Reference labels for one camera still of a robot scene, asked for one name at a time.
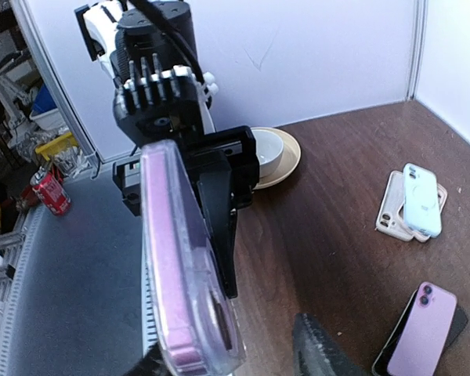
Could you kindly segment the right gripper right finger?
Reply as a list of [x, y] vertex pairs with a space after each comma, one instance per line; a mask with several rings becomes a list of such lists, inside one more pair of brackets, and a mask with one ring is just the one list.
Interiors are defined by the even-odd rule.
[[294, 375], [369, 375], [354, 364], [314, 316], [295, 315], [292, 329]]

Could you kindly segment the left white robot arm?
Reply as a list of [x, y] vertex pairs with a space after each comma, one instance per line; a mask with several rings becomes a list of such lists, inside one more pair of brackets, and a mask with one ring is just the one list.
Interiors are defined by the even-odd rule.
[[259, 181], [251, 129], [215, 128], [216, 86], [197, 58], [190, 6], [183, 1], [101, 1], [75, 12], [92, 60], [115, 87], [117, 126], [136, 149], [175, 142], [207, 224], [229, 298], [237, 297], [234, 242], [237, 213]]

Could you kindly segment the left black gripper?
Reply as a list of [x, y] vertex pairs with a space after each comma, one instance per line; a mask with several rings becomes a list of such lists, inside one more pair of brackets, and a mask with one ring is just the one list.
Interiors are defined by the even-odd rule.
[[255, 137], [248, 126], [217, 132], [205, 88], [194, 77], [130, 78], [114, 97], [117, 126], [141, 148], [164, 139], [176, 142], [215, 252], [227, 298], [238, 296], [234, 266], [235, 209], [252, 202]]

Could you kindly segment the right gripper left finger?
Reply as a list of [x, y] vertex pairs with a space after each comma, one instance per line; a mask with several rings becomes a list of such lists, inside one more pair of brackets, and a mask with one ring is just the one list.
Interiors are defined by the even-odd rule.
[[158, 343], [150, 347], [146, 355], [127, 372], [127, 376], [172, 376]]

